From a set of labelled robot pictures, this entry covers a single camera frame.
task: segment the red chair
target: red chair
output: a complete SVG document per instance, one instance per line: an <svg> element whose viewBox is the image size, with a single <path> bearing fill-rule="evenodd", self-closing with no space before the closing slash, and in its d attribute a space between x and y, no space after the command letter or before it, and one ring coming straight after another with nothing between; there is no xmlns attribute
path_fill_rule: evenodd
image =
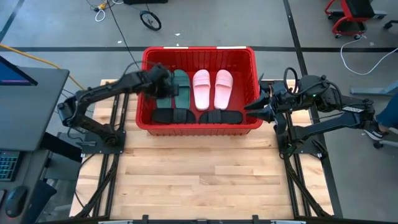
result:
<svg viewBox="0 0 398 224"><path fill-rule="evenodd" d="M329 15L335 25L332 32L336 38L342 35L354 35L355 39L361 38L365 33L366 26L363 22L375 16L369 0L341 0L343 12L331 12L330 6L336 0L331 0L325 8L325 13Z"/></svg>

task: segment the wooden tabletop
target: wooden tabletop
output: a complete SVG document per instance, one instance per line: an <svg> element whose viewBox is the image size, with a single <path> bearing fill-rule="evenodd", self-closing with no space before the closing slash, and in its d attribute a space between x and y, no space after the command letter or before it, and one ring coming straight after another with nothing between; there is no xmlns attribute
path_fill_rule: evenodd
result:
<svg viewBox="0 0 398 224"><path fill-rule="evenodd" d="M111 81L102 80L101 84ZM108 123L112 104L113 98L98 102L94 119ZM137 127L136 108L137 96L131 95L125 125L126 148L119 160L111 218L293 217L273 124L263 123L246 136L159 137ZM311 124L308 111L294 112L292 119L294 125ZM97 188L102 158L103 155L95 155L81 168L76 192L83 203ZM333 214L320 161L310 155L300 158L307 188L322 208ZM100 214L108 190L104 192ZM304 214L298 188L296 192L300 214ZM70 215L80 210L75 197Z"/></svg>

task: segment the monitor screen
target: monitor screen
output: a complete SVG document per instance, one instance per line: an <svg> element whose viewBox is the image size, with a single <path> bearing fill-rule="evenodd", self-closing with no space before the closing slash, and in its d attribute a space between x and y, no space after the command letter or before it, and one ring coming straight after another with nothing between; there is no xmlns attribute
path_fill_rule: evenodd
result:
<svg viewBox="0 0 398 224"><path fill-rule="evenodd" d="M26 75L15 65L0 57L0 85L37 85L37 82Z"/></svg>

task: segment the keyboard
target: keyboard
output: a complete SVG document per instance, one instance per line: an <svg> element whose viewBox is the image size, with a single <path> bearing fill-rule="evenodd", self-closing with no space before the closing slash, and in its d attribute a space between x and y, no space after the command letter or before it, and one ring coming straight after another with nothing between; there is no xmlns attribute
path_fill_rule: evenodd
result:
<svg viewBox="0 0 398 224"><path fill-rule="evenodd" d="M18 151L0 151L0 181L14 181L21 157Z"/></svg>

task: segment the red plastic crate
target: red plastic crate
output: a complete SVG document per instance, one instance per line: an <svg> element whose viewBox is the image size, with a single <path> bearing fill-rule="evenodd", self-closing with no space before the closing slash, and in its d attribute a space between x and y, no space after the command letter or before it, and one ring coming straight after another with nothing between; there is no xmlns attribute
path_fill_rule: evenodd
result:
<svg viewBox="0 0 398 224"><path fill-rule="evenodd" d="M188 73L191 82L190 110L197 121L205 111L198 111L193 97L192 77L200 69L210 73L210 106L214 110L215 79L219 70L229 71L233 78L233 89L227 110L238 110L243 114L242 124L157 124L152 121L152 110L156 109L153 99L139 95L136 123L141 129L157 136L185 135L243 135L260 127L261 120L246 116L244 105L259 98L256 59L249 47L149 47L144 51L143 60L159 62L172 72L182 69ZM143 63L142 69L152 65Z"/></svg>

